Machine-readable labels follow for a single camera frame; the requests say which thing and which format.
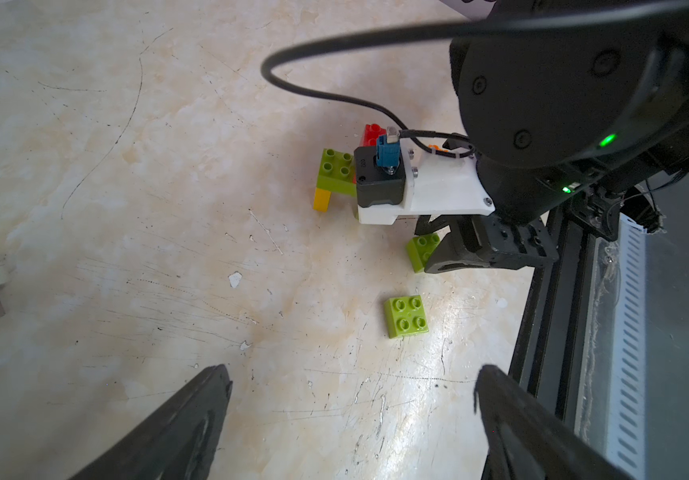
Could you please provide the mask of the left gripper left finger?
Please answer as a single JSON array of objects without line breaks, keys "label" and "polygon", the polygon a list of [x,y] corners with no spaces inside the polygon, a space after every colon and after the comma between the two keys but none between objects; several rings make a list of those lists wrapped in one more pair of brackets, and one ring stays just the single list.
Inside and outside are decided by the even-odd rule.
[{"label": "left gripper left finger", "polygon": [[208,478],[231,395],[226,366],[204,368],[74,478]]}]

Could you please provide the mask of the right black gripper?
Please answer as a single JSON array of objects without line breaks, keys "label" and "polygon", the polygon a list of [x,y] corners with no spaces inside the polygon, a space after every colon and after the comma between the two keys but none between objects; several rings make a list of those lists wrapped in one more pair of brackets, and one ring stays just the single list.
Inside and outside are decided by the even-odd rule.
[{"label": "right black gripper", "polygon": [[475,268],[545,268],[559,259],[558,248],[541,220],[511,225],[496,214],[420,217],[415,236],[432,233],[439,234],[441,243],[425,268],[428,274]]}]

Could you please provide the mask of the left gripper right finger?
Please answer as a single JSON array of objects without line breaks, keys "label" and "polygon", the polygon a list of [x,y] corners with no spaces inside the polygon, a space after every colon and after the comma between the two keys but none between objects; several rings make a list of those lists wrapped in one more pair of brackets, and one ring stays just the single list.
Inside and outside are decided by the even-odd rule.
[{"label": "left gripper right finger", "polygon": [[486,479],[627,479],[496,365],[475,387],[489,444]]}]

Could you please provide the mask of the red lego brick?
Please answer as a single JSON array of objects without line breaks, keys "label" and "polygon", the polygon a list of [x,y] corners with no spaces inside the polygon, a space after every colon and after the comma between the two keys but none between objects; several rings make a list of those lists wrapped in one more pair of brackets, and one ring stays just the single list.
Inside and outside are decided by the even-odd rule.
[{"label": "red lego brick", "polygon": [[386,129],[379,124],[367,124],[361,136],[360,147],[376,146],[379,138],[386,134]]}]

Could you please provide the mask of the long green lego brick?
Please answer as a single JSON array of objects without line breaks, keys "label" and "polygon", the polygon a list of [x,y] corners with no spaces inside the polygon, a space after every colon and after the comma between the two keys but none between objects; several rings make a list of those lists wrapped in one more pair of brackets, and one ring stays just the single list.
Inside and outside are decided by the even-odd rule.
[{"label": "long green lego brick", "polygon": [[352,153],[326,148],[322,150],[316,188],[356,197],[355,173],[355,160]]}]

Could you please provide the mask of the yellow lego brick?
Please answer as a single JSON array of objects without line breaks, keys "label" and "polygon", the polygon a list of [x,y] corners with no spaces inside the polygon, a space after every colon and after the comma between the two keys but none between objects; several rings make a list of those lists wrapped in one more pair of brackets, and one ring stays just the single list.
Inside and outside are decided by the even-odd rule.
[{"label": "yellow lego brick", "polygon": [[316,190],[314,190],[312,208],[318,212],[327,212],[328,206],[330,206],[330,198],[332,198],[332,192],[322,188],[316,188]]}]

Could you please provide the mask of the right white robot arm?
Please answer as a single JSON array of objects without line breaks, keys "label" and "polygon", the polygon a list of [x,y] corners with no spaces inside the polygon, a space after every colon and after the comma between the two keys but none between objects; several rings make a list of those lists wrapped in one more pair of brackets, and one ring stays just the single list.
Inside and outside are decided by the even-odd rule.
[{"label": "right white robot arm", "polygon": [[680,164],[654,151],[689,133],[689,1],[499,1],[485,25],[450,60],[495,210],[422,218],[447,230],[429,273],[552,264],[541,218],[560,206],[615,240],[625,194]]}]

